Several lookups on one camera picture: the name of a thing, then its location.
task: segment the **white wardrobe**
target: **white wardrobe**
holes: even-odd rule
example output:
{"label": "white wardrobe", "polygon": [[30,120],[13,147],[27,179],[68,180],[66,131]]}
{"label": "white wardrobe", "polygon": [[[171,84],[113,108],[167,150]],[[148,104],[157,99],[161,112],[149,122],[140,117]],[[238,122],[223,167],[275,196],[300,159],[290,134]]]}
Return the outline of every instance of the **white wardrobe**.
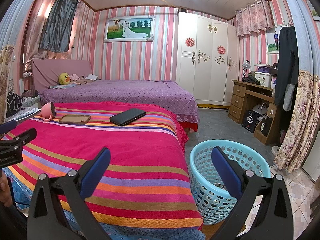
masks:
{"label": "white wardrobe", "polygon": [[199,104],[229,106],[239,77],[236,27],[183,12],[178,24],[177,84]]}

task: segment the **human hand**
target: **human hand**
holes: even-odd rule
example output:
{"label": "human hand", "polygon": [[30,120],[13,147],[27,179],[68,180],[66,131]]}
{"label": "human hand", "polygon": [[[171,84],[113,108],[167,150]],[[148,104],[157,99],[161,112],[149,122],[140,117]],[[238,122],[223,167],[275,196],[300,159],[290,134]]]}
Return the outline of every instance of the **human hand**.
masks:
{"label": "human hand", "polygon": [[2,170],[1,172],[2,177],[0,178],[0,202],[2,202],[5,207],[10,207],[12,205],[12,197],[8,185],[8,180],[4,172]]}

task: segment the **purple bedspread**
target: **purple bedspread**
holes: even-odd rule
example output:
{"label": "purple bedspread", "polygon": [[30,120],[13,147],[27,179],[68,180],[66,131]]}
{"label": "purple bedspread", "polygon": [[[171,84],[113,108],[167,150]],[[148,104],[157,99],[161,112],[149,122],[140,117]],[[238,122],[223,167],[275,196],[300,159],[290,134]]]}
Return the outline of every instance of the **purple bedspread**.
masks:
{"label": "purple bedspread", "polygon": [[195,98],[172,81],[99,80],[71,88],[45,89],[39,95],[41,101],[54,103],[118,101],[155,104],[173,112],[178,122],[199,122]]}

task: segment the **stuffed toy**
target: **stuffed toy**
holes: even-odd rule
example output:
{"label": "stuffed toy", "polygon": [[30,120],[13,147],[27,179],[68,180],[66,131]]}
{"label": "stuffed toy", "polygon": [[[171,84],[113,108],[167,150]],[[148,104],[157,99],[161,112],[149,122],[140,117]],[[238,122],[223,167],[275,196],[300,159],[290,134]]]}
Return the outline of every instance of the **stuffed toy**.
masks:
{"label": "stuffed toy", "polygon": [[70,83],[70,77],[67,73],[62,73],[60,76],[59,76],[59,83],[60,85],[67,85]]}

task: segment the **basket rim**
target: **basket rim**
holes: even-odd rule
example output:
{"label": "basket rim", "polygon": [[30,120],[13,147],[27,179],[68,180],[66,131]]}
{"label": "basket rim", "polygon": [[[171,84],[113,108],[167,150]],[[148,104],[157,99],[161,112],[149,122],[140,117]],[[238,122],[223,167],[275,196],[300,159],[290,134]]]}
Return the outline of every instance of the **basket rim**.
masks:
{"label": "basket rim", "polygon": [[[209,181],[207,181],[205,179],[205,177],[203,177],[201,175],[201,173],[198,171],[198,169],[196,168],[195,162],[194,162],[194,156],[195,156],[196,150],[199,147],[207,144],[208,142],[217,143],[217,146],[218,146],[219,142],[230,143],[230,144],[233,144],[233,145],[239,145],[239,146],[241,146],[241,147],[243,147],[245,149],[248,149],[250,151],[254,151],[257,154],[257,158],[259,158],[262,162],[264,162],[266,164],[266,166],[269,168],[269,164],[267,163],[267,161],[258,152],[256,152],[255,150],[251,149],[250,147],[248,147],[248,146],[246,146],[244,144],[241,144],[241,143],[238,143],[238,142],[234,142],[234,141],[229,141],[229,140],[222,140],[222,139],[207,140],[207,141],[203,141],[203,142],[197,144],[196,146],[193,147],[193,149],[192,149],[192,151],[190,153],[190,157],[189,157],[190,170],[191,170],[191,172],[192,172],[192,174],[194,176],[197,176],[197,180],[201,183],[202,186],[206,187],[207,189],[210,189],[210,188],[215,189],[217,191],[217,194],[220,195],[221,197],[236,199],[235,197],[232,197],[227,190],[219,188],[219,187],[213,185],[212,183],[210,183]],[[270,168],[267,170],[267,174],[264,174],[264,175],[265,175],[265,177],[270,178],[270,176],[271,176]]]}

